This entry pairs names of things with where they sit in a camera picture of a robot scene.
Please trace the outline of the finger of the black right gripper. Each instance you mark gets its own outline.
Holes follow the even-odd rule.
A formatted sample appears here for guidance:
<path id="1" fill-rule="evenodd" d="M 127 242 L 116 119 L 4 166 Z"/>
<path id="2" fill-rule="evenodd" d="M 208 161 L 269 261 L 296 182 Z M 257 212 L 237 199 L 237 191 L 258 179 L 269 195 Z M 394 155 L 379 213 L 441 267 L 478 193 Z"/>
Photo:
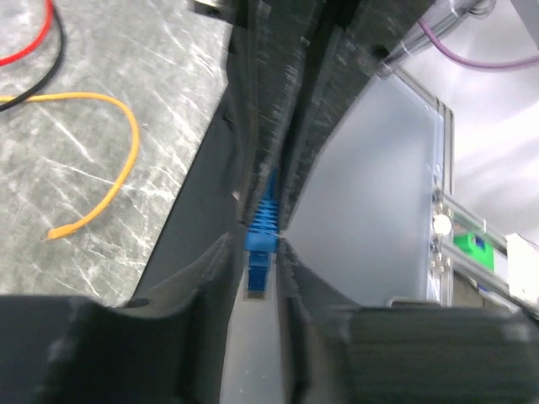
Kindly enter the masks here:
<path id="1" fill-rule="evenodd" d="M 296 107 L 321 1 L 236 1 L 227 55 L 232 121 L 242 148 L 238 217 L 249 223 Z"/>
<path id="2" fill-rule="evenodd" d="M 313 163 L 381 61 L 431 1 L 328 1 L 307 49 L 302 88 L 280 155 L 279 226 L 286 229 Z"/>

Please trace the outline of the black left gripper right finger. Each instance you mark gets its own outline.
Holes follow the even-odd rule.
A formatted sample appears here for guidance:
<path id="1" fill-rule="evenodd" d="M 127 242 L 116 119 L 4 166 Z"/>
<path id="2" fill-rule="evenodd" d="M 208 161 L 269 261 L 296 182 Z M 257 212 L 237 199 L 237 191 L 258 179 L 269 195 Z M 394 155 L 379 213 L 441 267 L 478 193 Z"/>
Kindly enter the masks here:
<path id="1" fill-rule="evenodd" d="M 276 257 L 288 403 L 535 403 L 538 321 L 525 311 L 367 308 Z"/>

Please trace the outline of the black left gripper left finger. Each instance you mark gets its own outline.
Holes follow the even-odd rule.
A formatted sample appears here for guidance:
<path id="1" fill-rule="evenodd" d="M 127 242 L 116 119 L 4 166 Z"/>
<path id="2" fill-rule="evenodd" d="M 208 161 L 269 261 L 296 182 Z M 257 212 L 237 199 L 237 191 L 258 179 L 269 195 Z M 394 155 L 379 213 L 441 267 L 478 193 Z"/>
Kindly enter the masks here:
<path id="1" fill-rule="evenodd" d="M 218 402 L 233 276 L 226 234 L 121 307 L 83 296 L 3 296 L 2 402 Z"/>

